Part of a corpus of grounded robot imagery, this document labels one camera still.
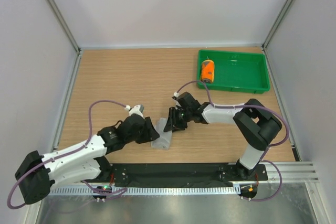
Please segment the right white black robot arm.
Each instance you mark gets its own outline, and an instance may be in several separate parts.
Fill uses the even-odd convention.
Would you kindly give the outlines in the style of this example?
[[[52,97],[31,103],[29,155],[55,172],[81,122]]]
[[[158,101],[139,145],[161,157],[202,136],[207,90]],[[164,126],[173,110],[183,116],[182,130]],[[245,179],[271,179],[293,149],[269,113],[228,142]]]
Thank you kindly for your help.
[[[236,163],[236,173],[243,180],[254,176],[266,149],[282,129],[282,123],[256,99],[237,105],[201,104],[190,93],[184,92],[174,100],[176,106],[169,109],[165,126],[161,127],[164,133],[185,130],[190,121],[238,127],[247,141],[247,147]]]

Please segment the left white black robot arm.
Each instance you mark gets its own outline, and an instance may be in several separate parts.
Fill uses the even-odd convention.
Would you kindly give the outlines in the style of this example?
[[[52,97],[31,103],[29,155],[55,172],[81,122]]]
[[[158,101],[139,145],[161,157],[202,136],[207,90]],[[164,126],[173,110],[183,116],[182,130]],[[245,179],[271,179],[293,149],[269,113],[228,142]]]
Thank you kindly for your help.
[[[24,203],[34,204],[52,190],[82,180],[106,182],[111,177],[106,155],[131,142],[154,141],[160,137],[162,129],[153,125],[149,117],[133,114],[102,128],[89,141],[43,155],[38,151],[30,152],[15,173]]]

